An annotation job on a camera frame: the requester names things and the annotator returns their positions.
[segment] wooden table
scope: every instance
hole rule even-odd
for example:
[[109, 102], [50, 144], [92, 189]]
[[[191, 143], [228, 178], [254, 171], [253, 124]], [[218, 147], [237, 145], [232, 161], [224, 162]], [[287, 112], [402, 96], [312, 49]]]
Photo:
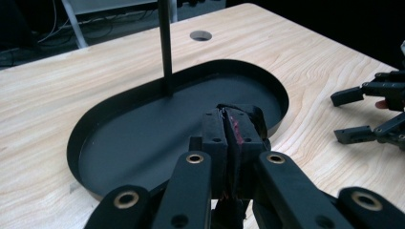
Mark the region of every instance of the wooden table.
[[[196, 30], [213, 37], [190, 39]], [[405, 154], [377, 142], [342, 145], [333, 134], [397, 113], [377, 110], [376, 98], [340, 108], [330, 101], [393, 68], [253, 5], [173, 24], [172, 49], [174, 72], [225, 58], [276, 75], [290, 107], [270, 139], [273, 150], [329, 194], [362, 186], [405, 210]], [[68, 168], [74, 125], [98, 102], [162, 75], [158, 29], [0, 72], [0, 228], [82, 228], [97, 201]], [[245, 228], [257, 228], [247, 214]]]

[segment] metal rod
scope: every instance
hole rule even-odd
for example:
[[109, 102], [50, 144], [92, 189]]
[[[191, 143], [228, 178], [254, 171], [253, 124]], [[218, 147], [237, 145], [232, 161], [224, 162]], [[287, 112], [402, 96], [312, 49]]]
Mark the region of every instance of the metal rod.
[[173, 94], [172, 77], [172, 53], [170, 45], [170, 19], [169, 0], [158, 0], [161, 56], [163, 61], [163, 74], [166, 90], [169, 95]]

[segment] light wood surface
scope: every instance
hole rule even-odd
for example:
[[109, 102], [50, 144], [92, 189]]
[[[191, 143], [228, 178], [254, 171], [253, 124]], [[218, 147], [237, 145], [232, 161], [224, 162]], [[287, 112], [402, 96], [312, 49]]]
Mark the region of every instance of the light wood surface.
[[[196, 30], [213, 38], [197, 42]], [[405, 154], [389, 144], [339, 144], [333, 130], [375, 127], [397, 113], [376, 98], [335, 108], [334, 92], [393, 70], [253, 5], [172, 25], [173, 70], [213, 59], [254, 63], [280, 79], [289, 110], [270, 139], [325, 192], [362, 186], [405, 210]], [[0, 228], [82, 228], [97, 206], [72, 176], [66, 147], [102, 100], [162, 77], [159, 30], [140, 32], [0, 72]], [[248, 211], [245, 228], [257, 228]]]

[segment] black oval tray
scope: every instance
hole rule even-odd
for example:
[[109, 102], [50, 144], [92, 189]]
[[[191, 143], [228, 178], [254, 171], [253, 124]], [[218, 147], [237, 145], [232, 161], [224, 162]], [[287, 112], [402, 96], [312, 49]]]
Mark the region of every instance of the black oval tray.
[[103, 197], [125, 184], [158, 191], [187, 152], [190, 136], [201, 135], [202, 116], [220, 103], [251, 104], [263, 110], [268, 136], [288, 110], [283, 85], [269, 72], [242, 61], [215, 60], [110, 97], [76, 124], [67, 159], [75, 178]]

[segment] round hole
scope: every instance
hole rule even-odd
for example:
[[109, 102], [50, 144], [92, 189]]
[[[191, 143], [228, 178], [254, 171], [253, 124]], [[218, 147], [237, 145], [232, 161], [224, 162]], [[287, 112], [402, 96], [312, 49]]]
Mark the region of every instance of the round hole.
[[190, 37], [195, 41], [208, 41], [212, 38], [212, 34], [208, 31], [193, 31], [190, 33]]
[[177, 215], [172, 217], [172, 226], [175, 228], [183, 228], [188, 223], [188, 217], [185, 215]]
[[316, 221], [316, 224], [319, 226], [319, 228], [325, 228], [325, 229], [334, 228], [333, 221], [327, 217], [318, 216], [318, 217], [316, 217], [315, 221]]
[[114, 199], [114, 205], [118, 209], [127, 209], [135, 204], [137, 204], [139, 200], [139, 195], [134, 191], [126, 191], [118, 194]]
[[268, 155], [267, 160], [274, 164], [283, 164], [286, 160], [282, 156]]
[[188, 161], [188, 163], [191, 163], [191, 164], [198, 164], [198, 163], [203, 162], [203, 156], [200, 156], [200, 155], [190, 155], [190, 156], [187, 157], [186, 160]]
[[352, 193], [352, 199], [355, 203], [370, 211], [380, 211], [382, 209], [381, 202], [370, 194], [354, 192]]

